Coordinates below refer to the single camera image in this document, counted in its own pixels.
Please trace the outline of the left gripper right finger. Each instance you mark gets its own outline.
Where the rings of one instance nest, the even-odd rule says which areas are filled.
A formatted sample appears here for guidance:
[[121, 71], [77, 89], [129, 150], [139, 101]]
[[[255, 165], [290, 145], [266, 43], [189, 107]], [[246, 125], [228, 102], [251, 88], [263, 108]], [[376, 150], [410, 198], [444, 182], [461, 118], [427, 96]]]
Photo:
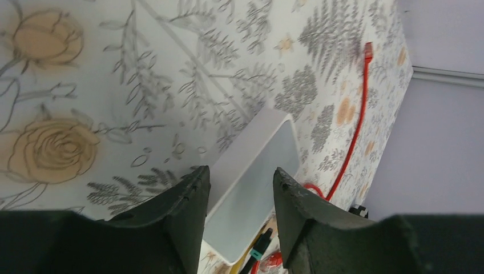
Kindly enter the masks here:
[[393, 215], [372, 221], [304, 188], [282, 168], [273, 198], [289, 273], [482, 273], [483, 215]]

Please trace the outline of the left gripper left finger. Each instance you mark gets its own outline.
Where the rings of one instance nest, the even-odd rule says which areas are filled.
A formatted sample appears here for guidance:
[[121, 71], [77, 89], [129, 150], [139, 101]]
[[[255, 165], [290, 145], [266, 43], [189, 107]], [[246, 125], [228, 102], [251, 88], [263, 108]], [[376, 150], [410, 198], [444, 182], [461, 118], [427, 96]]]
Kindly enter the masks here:
[[73, 211], [2, 211], [2, 273], [196, 273], [208, 166], [111, 220]]

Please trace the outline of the white small switch box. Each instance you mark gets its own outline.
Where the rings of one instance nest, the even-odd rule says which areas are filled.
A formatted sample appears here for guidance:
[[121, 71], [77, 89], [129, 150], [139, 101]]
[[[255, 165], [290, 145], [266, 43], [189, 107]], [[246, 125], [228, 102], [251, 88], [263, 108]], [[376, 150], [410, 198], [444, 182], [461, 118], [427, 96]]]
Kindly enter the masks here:
[[275, 170], [294, 176], [300, 165], [291, 114], [264, 107], [209, 168], [203, 241], [218, 258], [242, 257], [274, 208]]

